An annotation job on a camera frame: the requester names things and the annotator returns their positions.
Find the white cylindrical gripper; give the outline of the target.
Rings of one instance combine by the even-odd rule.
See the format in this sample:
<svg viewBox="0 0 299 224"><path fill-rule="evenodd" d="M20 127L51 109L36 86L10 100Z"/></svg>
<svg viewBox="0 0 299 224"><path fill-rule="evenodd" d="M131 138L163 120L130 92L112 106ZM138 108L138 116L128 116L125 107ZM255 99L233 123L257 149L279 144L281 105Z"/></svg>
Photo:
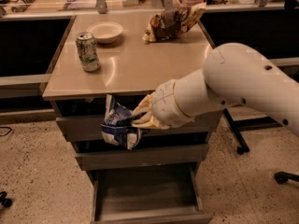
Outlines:
<svg viewBox="0 0 299 224"><path fill-rule="evenodd" d="M133 111L134 115L144 115L134 120L132 125L140 129L165 130L193 122L194 118L185 115L178 107L175 84L174 79L166 81L153 94L144 97Z"/></svg>

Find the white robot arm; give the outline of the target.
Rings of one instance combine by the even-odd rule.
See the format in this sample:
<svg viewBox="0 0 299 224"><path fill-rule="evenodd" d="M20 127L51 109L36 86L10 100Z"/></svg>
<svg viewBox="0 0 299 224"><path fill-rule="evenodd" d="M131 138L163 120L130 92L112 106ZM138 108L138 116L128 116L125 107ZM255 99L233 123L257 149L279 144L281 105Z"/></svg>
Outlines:
<svg viewBox="0 0 299 224"><path fill-rule="evenodd" d="M161 84L133 111L141 129L177 128L208 112L245 105L299 135L299 83L260 52L239 43L218 46L203 67Z"/></svg>

